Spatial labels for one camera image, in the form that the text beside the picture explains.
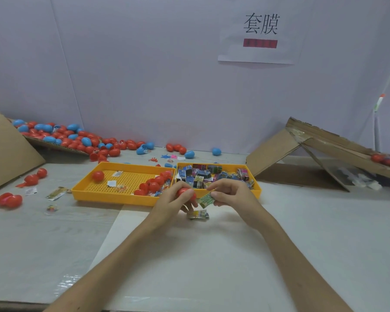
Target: red label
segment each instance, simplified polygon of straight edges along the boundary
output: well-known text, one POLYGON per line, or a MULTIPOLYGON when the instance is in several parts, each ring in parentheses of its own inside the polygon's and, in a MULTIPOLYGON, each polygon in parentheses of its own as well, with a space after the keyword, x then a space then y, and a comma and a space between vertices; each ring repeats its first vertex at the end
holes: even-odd
POLYGON ((277 40, 244 38, 243 47, 277 48, 277 40))

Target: yellow plastic tray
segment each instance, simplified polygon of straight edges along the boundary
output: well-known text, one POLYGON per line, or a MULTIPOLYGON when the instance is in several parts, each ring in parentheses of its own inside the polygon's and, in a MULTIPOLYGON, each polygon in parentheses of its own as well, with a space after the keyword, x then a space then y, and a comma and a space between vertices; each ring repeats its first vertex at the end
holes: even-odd
MULTIPOLYGON (((250 170, 248 169, 248 167, 246 165, 241 165, 241 164, 212 164, 212 163, 197 163, 197 162, 195 162, 195 163, 192 163, 192 162, 179 162, 179 163, 177 163, 177 169, 182 169, 183 167, 185 167, 187 165, 192 165, 192 167, 193 167, 195 164, 202 164, 202 165, 206 165, 207 167, 208 167, 208 165, 222 166, 222 170, 223 171, 227 171, 229 173, 236 173, 238 168, 245 168, 247 170, 247 172, 248 172, 248 175, 249 175, 250 179, 254 180, 253 190, 251 190, 251 192, 254 194, 254 196, 256 198, 260 197, 261 188, 260 188, 259 184, 257 184, 256 179, 254 178, 253 174, 251 174, 250 170)), ((176 182, 176 175, 174 176, 172 183, 175 183, 175 182, 176 182)), ((194 188, 194 190, 195 190, 197 198, 204 197, 206 194, 209 193, 209 191, 206 190, 206 189, 195 189, 194 188)))
POLYGON ((76 200, 154 206, 159 197, 134 196, 132 194, 141 183, 145 183, 148 179, 165 171, 170 171, 175 179, 176 170, 170 167, 101 162, 72 188, 72 194, 76 200), (104 172, 103 181, 94 182, 92 174, 95 171, 104 172), (119 177, 112 176, 116 171, 123 171, 123 173, 119 177), (107 181, 109 180, 116 180, 117 185, 125 185, 127 189, 119 192, 115 187, 108 187, 107 181))

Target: left hand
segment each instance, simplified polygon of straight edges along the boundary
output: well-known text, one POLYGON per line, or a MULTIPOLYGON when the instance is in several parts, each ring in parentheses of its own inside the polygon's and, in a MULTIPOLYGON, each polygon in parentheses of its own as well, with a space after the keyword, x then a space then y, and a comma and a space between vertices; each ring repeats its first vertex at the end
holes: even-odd
POLYGON ((185 213, 189 210, 192 211, 193 207, 198 207, 198 203, 195 200, 190 200, 194 193, 192 187, 184 181, 175 183, 160 195, 155 206, 143 222, 150 225, 153 229, 158 229, 177 215, 179 210, 185 213), (176 198, 177 191, 183 187, 188 188, 188 190, 176 198))

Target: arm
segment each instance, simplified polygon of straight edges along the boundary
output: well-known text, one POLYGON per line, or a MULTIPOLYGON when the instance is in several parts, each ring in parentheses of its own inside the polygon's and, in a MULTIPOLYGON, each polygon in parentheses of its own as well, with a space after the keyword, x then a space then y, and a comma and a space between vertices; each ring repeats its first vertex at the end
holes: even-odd
POLYGON ((187 211, 193 210, 192 205, 197 207, 196 202, 189 202, 194 194, 192 189, 175 199, 177 191, 182 187, 191 188, 185 182, 178 182, 167 189, 145 220, 109 256, 65 291, 45 311, 101 311, 123 282, 151 234, 167 224, 180 209, 187 211))
POLYGON ((261 233, 299 312, 352 312, 244 183, 222 179, 208 187, 213 189, 216 189, 211 193, 215 205, 230 205, 261 233))

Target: hand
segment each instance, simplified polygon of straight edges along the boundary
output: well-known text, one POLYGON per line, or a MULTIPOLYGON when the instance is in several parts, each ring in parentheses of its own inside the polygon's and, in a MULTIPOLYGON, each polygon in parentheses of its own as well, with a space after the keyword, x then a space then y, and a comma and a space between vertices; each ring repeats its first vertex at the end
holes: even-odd
POLYGON ((260 227, 267 212, 244 182, 223 178, 207 188, 213 189, 211 196, 215 206, 231 206, 247 225, 254 229, 260 227))
POLYGON ((189 184, 183 181, 177 182, 160 195, 155 206, 143 222, 153 229, 158 229, 177 215, 179 210, 185 213, 188 210, 193 211, 193 207, 198 206, 195 200, 190 200, 194 193, 195 191, 189 184), (176 198, 177 191, 182 187, 188 188, 188 190, 176 198))

